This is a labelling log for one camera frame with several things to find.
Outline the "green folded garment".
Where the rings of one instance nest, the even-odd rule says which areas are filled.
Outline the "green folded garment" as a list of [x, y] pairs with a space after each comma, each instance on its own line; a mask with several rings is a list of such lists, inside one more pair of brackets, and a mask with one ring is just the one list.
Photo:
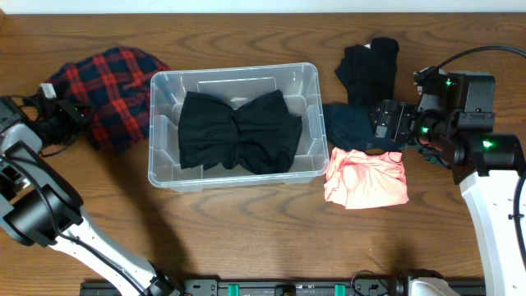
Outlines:
[[434, 151], [433, 149], [426, 148], [424, 146], [421, 146], [419, 144], [416, 144], [413, 146], [413, 148], [420, 154], [420, 156], [427, 162], [441, 166], [445, 169], [450, 169], [450, 165], [447, 164], [440, 155]]

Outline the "black folded garment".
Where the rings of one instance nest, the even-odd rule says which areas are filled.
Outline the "black folded garment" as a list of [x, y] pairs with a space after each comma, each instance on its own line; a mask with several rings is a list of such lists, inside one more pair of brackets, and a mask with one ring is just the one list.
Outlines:
[[398, 53], [398, 42], [387, 37], [344, 49], [335, 75], [347, 91], [349, 104], [374, 106], [394, 98]]

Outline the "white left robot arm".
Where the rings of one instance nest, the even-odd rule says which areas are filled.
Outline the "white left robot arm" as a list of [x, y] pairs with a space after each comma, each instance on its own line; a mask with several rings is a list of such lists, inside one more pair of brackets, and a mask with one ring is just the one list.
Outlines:
[[1, 98], [1, 227], [18, 243], [76, 258], [121, 295], [181, 295], [150, 261], [110, 238], [90, 219], [79, 193], [45, 161], [43, 149], [67, 146], [95, 108], [58, 98], [43, 83], [35, 95]]

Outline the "dark teal folded shirt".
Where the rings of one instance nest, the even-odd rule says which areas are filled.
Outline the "dark teal folded shirt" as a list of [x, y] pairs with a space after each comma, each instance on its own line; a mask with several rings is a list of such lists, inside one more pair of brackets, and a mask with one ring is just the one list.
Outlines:
[[323, 104], [322, 107], [327, 141], [333, 146], [345, 151], [402, 150], [400, 144], [375, 136], [367, 107], [350, 104]]

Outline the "black garment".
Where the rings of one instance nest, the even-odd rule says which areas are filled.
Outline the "black garment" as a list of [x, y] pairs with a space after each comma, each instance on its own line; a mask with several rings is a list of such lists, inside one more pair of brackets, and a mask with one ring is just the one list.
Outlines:
[[213, 95], [189, 91], [178, 121], [180, 165], [287, 173], [301, 135], [302, 118], [288, 111], [279, 90], [237, 109]]
[[347, 91], [349, 104], [374, 106], [394, 98], [398, 53], [398, 42], [387, 37], [344, 49], [335, 75]]

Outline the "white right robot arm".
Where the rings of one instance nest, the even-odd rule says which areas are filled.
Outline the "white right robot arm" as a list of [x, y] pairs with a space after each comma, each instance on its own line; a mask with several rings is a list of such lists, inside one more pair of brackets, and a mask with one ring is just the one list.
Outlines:
[[488, 295], [525, 293], [525, 155], [516, 135], [493, 131], [495, 77], [426, 68], [416, 104], [386, 99], [370, 112], [376, 137], [418, 144], [450, 169], [478, 241]]

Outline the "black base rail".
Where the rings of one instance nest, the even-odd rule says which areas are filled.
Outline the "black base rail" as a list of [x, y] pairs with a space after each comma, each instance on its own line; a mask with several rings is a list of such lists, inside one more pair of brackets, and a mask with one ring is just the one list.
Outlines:
[[191, 296], [427, 295], [424, 284], [440, 287], [439, 292], [445, 295], [486, 293], [483, 279], [446, 279], [437, 271], [412, 270], [392, 277], [360, 271], [348, 281], [186, 280], [182, 284], [181, 294]]

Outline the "pink crumpled garment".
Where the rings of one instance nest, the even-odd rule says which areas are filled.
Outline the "pink crumpled garment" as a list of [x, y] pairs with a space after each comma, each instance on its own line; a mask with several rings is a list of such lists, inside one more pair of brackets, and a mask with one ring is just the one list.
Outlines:
[[347, 210], [407, 203], [403, 154], [368, 155], [359, 150], [334, 148], [325, 171], [324, 198]]

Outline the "clear plastic storage bin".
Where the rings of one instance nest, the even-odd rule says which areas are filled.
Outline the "clear plastic storage bin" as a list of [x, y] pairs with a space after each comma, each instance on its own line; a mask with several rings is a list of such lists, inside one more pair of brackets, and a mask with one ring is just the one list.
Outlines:
[[[302, 135], [287, 173], [255, 175], [241, 166], [211, 169], [180, 165], [178, 121], [187, 92], [222, 99], [237, 109], [256, 97], [280, 90], [291, 114], [301, 117]], [[158, 72], [150, 80], [148, 178], [155, 187], [177, 192], [207, 188], [309, 183], [330, 162], [317, 68], [309, 62], [253, 67]]]

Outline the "red navy plaid shirt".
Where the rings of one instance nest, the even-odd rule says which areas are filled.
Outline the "red navy plaid shirt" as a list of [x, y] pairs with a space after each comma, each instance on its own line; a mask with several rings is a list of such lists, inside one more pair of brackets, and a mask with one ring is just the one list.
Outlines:
[[60, 99], [92, 104], [86, 136], [96, 150], [123, 152], [150, 134], [150, 81], [170, 67], [137, 48], [115, 47], [69, 62], [46, 81]]

